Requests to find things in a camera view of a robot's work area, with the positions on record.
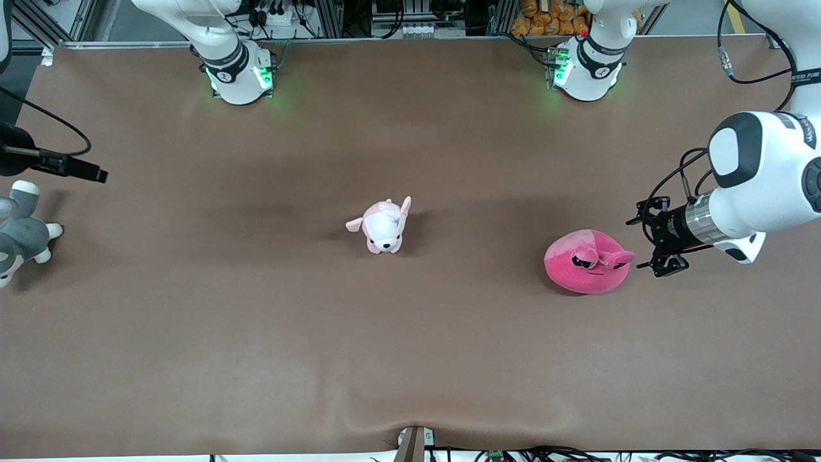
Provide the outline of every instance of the metal cylinder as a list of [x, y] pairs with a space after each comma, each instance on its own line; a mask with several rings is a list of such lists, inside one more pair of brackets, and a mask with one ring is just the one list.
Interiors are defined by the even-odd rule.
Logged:
[[689, 204], [685, 210], [685, 222], [693, 236], [705, 244], [714, 244], [731, 239], [718, 229], [710, 214], [710, 196], [712, 192], [699, 196], [695, 204]]

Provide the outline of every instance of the green indicator light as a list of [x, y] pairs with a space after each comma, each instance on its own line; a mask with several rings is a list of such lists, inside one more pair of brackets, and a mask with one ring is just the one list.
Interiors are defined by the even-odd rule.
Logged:
[[556, 85], [564, 85], [567, 83], [567, 76], [573, 70], [573, 60], [567, 58], [565, 62], [556, 70], [556, 76], [553, 81]]
[[264, 89], [271, 88], [271, 71], [267, 68], [260, 69], [259, 67], [254, 67], [254, 74], [256, 74], [259, 84]]

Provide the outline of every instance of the pink round plush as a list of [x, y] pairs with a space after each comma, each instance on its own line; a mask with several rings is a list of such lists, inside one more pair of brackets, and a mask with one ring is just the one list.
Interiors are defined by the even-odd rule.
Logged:
[[556, 284], [578, 293], [605, 293], [621, 284], [630, 271], [633, 252], [595, 229], [560, 238], [544, 254], [544, 269]]

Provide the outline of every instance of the plush ear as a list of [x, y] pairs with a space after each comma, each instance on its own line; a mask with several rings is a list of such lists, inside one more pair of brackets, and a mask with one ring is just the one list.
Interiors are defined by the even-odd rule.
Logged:
[[351, 220], [351, 221], [345, 223], [345, 227], [348, 228], [348, 231], [351, 231], [352, 233], [355, 233], [355, 232], [359, 231], [359, 228], [360, 228], [360, 226], [362, 226], [362, 222], [364, 220], [365, 219], [362, 218], [362, 217]]
[[408, 196], [405, 198], [405, 201], [402, 202], [402, 208], [399, 210], [399, 213], [403, 214], [404, 216], [408, 216], [408, 213], [411, 212], [411, 197]]
[[616, 265], [624, 266], [627, 263], [630, 263], [635, 258], [635, 253], [630, 252], [629, 250], [622, 250], [620, 252], [613, 252], [610, 254], [608, 258], [608, 265], [613, 268]]
[[578, 246], [575, 251], [573, 251], [573, 256], [582, 261], [599, 263], [599, 253], [592, 247]]

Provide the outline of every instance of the plush eyes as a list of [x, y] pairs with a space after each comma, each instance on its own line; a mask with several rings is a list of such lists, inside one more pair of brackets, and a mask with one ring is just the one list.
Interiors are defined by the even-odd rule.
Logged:
[[595, 261], [584, 261], [584, 260], [581, 260], [578, 256], [575, 256], [575, 255], [573, 256], [573, 265], [579, 266], [579, 267], [584, 268], [586, 270], [589, 270], [590, 268], [595, 266], [595, 264], [596, 264]]

